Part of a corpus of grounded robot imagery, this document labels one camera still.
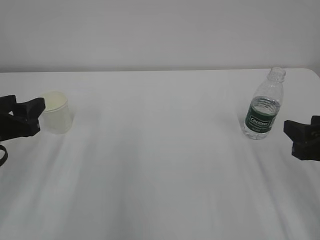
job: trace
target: white table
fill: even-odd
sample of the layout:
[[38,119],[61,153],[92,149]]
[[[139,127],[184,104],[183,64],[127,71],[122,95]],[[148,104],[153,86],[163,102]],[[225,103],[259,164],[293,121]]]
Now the white table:
[[320,162],[284,120],[320,115],[320,79],[288,69],[270,135],[239,119],[268,69],[0,73],[0,96],[69,97],[73,126],[3,142],[0,240],[318,240]]

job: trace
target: plastic water bottle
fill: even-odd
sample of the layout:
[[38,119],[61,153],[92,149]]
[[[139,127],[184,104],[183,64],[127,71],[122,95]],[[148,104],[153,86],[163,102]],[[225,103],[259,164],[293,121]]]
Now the plastic water bottle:
[[246,115],[243,133],[250,139],[264,139],[270,132],[284,98],[286,71],[273,67],[253,95]]

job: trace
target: translucent cup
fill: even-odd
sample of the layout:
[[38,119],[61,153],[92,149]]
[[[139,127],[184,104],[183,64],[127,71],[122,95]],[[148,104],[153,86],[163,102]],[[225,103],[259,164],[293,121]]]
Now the translucent cup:
[[42,95],[45,109],[42,113],[44,124],[53,134],[64,134],[72,126],[67,97],[59,91],[50,91]]

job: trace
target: green bottle label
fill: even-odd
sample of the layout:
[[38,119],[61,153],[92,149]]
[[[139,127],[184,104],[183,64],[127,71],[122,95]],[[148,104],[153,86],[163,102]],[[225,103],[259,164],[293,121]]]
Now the green bottle label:
[[264,114],[253,109],[250,105],[248,114],[245,118],[245,125],[256,133],[267,133],[271,130],[276,119],[275,115]]

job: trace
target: white wall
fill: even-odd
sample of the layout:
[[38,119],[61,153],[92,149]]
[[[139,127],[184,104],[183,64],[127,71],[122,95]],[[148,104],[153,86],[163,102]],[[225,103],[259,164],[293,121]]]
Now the white wall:
[[2,0],[0,71],[309,67],[319,0]]

